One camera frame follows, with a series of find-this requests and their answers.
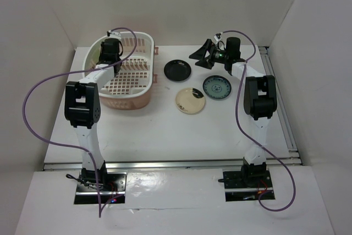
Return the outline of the blue floral plate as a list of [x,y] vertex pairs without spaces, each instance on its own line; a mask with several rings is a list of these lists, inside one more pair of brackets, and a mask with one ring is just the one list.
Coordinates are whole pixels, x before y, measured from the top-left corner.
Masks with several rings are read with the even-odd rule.
[[232,92],[232,86],[228,79],[220,75],[207,77],[202,84],[205,94],[214,100],[224,100]]

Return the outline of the cream plate with black motif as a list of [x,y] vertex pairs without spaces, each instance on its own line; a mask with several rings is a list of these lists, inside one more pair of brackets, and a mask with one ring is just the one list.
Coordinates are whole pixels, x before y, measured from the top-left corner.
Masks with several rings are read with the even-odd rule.
[[185,114],[197,114],[205,106],[206,100],[203,93],[196,88],[181,89],[175,97],[177,108]]

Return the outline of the green plate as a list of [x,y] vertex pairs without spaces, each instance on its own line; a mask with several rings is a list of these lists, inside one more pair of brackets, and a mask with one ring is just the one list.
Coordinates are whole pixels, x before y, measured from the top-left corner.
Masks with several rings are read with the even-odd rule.
[[100,49],[96,48],[95,50],[91,50],[90,54],[90,68],[94,69],[97,62],[99,61]]

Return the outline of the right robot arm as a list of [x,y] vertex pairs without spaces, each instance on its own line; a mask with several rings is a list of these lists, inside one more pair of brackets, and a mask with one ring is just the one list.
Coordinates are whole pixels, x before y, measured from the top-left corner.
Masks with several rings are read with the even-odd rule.
[[268,124],[277,110],[276,81],[272,75],[264,75],[249,67],[240,53],[240,39],[229,37],[224,49],[216,42],[208,39],[189,58],[195,59],[196,66],[212,69],[215,63],[224,65],[225,70],[237,77],[244,85],[243,109],[249,116],[252,132],[245,133],[249,137],[251,146],[243,157],[240,176],[234,179],[223,179],[229,186],[235,184],[241,187],[259,187],[265,179],[267,171],[266,145]]

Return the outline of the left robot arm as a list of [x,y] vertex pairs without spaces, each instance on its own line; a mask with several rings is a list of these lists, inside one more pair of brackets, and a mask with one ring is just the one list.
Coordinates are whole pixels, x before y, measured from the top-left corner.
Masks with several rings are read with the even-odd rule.
[[118,74],[122,52],[119,39],[104,39],[92,71],[79,81],[68,82],[65,87],[64,116],[74,128],[79,147],[83,148],[78,182],[96,190],[104,190],[109,179],[97,136],[97,122],[101,117],[99,91]]

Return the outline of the white pink dish rack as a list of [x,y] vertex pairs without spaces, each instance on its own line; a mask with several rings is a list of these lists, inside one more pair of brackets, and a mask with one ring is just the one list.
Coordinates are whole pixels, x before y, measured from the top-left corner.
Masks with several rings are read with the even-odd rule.
[[147,33],[129,31],[114,32],[111,38],[120,38],[126,57],[134,48],[134,53],[122,63],[117,76],[100,90],[101,104],[117,110],[138,110],[147,106],[151,98],[154,82],[154,55],[158,48]]

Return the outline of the aluminium side rail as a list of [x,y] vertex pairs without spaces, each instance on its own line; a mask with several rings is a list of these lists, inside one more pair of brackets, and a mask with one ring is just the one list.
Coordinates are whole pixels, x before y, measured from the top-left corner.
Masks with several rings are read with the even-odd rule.
[[276,82],[277,110],[268,126],[267,147],[274,153],[275,150],[283,151],[286,154],[282,159],[300,159],[293,132],[285,111],[284,102],[280,93],[279,85]]

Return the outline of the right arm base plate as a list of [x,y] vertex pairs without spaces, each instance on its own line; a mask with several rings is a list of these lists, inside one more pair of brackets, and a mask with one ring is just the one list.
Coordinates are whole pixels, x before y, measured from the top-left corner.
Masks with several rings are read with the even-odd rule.
[[262,200],[274,200],[275,194],[271,174],[267,170],[264,176],[243,179],[240,171],[223,171],[222,178],[217,180],[223,184],[226,202],[254,201],[262,195]]

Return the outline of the aluminium front rail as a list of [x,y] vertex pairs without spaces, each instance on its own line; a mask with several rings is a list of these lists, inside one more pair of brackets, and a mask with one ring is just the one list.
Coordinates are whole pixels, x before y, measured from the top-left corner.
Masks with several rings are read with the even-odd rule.
[[[288,166],[302,165],[299,156],[281,158]],[[268,166],[281,165],[275,159],[266,161]],[[106,162],[106,169],[112,171],[123,170],[173,170],[173,169],[198,169],[198,168],[227,168],[241,167],[242,159],[232,160],[198,160],[198,161],[157,161],[157,162]],[[46,163],[43,171],[74,171],[81,170],[80,163]]]

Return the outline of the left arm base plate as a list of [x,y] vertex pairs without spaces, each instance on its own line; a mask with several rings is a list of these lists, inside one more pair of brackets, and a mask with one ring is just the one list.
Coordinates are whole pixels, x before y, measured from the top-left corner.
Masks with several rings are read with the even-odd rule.
[[[96,183],[84,183],[81,176],[70,176],[70,178],[77,181],[74,198],[75,205],[98,204]],[[124,204],[127,173],[121,172],[109,174],[106,181],[105,184],[99,184],[101,204]]]

